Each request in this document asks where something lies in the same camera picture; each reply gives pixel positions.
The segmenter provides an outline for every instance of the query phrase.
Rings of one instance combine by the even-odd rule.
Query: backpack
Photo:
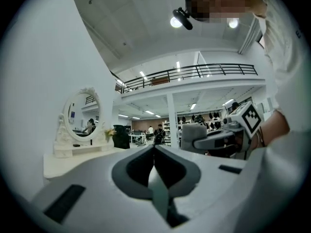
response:
[[[162,144],[164,136],[163,136],[163,130],[160,132],[158,129],[156,130],[159,133],[155,136],[155,144]]]

